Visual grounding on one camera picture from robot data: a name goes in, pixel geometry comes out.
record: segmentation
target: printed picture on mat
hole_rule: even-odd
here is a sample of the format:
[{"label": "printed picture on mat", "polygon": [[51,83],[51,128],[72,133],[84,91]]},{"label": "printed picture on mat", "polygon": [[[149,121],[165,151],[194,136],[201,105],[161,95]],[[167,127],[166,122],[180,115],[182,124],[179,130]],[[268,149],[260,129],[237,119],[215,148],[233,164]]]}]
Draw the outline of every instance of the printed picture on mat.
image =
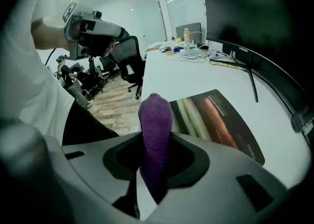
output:
[{"label": "printed picture on mat", "polygon": [[172,101],[170,105],[174,113],[173,132],[230,146],[261,165],[265,163],[251,130],[218,90]]}]

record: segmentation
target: monitor stand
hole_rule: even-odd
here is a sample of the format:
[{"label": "monitor stand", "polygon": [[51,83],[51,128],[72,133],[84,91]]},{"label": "monitor stand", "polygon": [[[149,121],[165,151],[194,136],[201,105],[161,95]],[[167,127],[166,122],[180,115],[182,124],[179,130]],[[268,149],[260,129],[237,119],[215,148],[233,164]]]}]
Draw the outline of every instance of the monitor stand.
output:
[{"label": "monitor stand", "polygon": [[259,98],[257,96],[255,82],[254,82],[253,75],[252,75],[253,56],[251,56],[251,64],[250,65],[240,64],[240,63],[237,63],[237,62],[223,61],[223,60],[211,60],[211,61],[212,62],[218,62],[218,63],[224,63],[224,64],[228,64],[228,65],[232,65],[232,66],[238,66],[238,67],[241,67],[241,68],[245,69],[247,71],[247,73],[249,74],[249,76],[250,76],[250,80],[251,80],[251,84],[252,84],[253,92],[254,92],[254,96],[255,96],[255,101],[256,101],[256,103],[259,102]]}]

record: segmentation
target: office chair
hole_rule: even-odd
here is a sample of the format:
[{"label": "office chair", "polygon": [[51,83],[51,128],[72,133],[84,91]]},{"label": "office chair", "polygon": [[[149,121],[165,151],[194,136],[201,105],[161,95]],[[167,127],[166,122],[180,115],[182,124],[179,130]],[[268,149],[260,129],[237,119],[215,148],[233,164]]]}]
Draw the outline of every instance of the office chair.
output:
[{"label": "office chair", "polygon": [[[120,40],[113,48],[109,58],[120,68],[121,78],[134,84],[128,88],[128,91],[131,92],[131,88],[137,86],[135,99],[138,100],[138,93],[143,85],[145,64],[139,52],[137,37],[130,36]],[[129,74],[127,65],[131,66],[133,74]]]},{"label": "office chair", "polygon": [[94,89],[100,89],[100,82],[103,80],[102,77],[95,70],[94,58],[90,57],[89,61],[89,74],[80,72],[77,74],[78,80],[82,83],[81,89],[89,91]]},{"label": "office chair", "polygon": [[108,57],[100,57],[99,60],[103,65],[102,73],[109,72],[109,76],[106,78],[106,81],[108,78],[111,78],[114,81],[113,69],[116,67],[115,63]]}]

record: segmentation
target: purple plush toy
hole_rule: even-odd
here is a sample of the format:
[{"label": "purple plush toy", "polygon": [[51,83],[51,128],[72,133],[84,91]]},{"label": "purple plush toy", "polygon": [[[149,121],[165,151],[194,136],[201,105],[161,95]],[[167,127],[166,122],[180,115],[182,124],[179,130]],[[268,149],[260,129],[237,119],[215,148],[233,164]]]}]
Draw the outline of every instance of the purple plush toy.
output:
[{"label": "purple plush toy", "polygon": [[167,193],[168,142],[173,113],[168,101],[158,94],[150,94],[141,103],[138,117],[144,142],[140,173],[154,201],[159,204]]}]

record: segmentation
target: bottle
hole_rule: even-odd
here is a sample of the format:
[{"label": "bottle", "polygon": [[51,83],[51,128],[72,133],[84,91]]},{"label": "bottle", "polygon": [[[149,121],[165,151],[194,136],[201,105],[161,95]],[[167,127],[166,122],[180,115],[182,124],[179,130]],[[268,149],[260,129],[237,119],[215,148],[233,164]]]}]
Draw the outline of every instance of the bottle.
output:
[{"label": "bottle", "polygon": [[188,28],[184,29],[184,49],[185,50],[190,50],[190,31]]}]

